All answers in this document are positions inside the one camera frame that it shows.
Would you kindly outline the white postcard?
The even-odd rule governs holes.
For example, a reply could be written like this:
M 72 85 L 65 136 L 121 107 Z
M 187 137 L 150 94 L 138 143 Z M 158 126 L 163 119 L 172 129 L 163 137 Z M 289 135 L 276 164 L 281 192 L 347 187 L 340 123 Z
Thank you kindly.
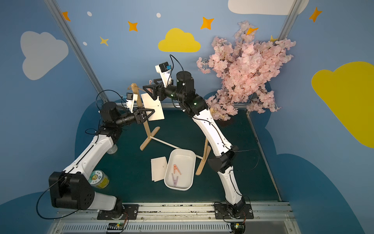
M 158 181 L 163 180 L 164 177 L 165 177 L 164 175 L 153 175 L 153 176 L 152 176 L 152 181 L 154 181 L 154 182 L 158 182 Z
M 159 121 L 165 119 L 159 98 L 153 100 L 151 96 L 147 93 L 141 94 L 141 98 L 144 108 L 154 110 L 153 114 L 151 113 L 151 111 L 147 111 L 147 115 L 150 116 L 148 118 L 148 121 Z
M 152 176 L 165 175 L 168 162 L 166 157 L 159 157 L 151 159 Z

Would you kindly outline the salmon clothespin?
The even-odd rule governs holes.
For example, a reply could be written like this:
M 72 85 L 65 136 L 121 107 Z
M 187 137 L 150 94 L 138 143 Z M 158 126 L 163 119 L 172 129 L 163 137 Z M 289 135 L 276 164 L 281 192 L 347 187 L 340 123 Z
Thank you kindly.
M 173 165 L 173 174 L 176 174 L 178 173 L 179 175 L 181 175 L 182 173 L 180 172 L 179 168 L 177 167 L 176 164 Z

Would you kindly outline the purple clothespin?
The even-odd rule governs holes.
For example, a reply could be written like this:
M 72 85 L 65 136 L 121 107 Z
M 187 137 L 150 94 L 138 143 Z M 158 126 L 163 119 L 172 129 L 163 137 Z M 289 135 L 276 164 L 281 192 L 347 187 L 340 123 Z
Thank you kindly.
M 178 183 L 178 176 L 177 177 L 174 177 L 174 175 L 172 175 L 172 181 L 173 181 L 173 186 L 176 187 L 177 186 L 177 183 Z

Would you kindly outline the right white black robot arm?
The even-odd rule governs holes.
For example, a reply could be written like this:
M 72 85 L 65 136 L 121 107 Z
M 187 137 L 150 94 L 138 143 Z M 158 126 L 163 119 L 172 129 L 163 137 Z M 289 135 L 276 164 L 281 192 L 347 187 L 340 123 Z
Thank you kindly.
M 173 64 L 164 62 L 156 65 L 155 69 L 160 78 L 154 79 L 153 84 L 144 85 L 143 89 L 153 100 L 163 101 L 165 98 L 170 98 L 178 101 L 180 109 L 199 126 L 213 150 L 215 156 L 208 159 L 208 164 L 218 173 L 222 182 L 228 214 L 231 217 L 249 214 L 252 209 L 239 190 L 232 164 L 239 149 L 225 138 L 213 119 L 208 104 L 196 93 L 191 73 L 182 70 L 176 74 L 174 81 Z

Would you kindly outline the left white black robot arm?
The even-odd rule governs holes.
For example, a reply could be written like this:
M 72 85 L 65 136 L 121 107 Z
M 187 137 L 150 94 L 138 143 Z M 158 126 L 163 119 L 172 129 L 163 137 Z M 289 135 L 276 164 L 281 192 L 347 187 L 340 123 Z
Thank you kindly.
M 74 212 L 99 210 L 110 212 L 119 218 L 123 214 L 123 205 L 119 198 L 98 193 L 89 183 L 91 173 L 117 143 L 122 128 L 133 123 L 146 122 L 154 109 L 133 108 L 135 98 L 128 94 L 126 105 L 117 105 L 108 101 L 99 107 L 102 125 L 94 134 L 87 148 L 62 172 L 53 172 L 49 176 L 51 204 L 55 208 L 72 209 Z

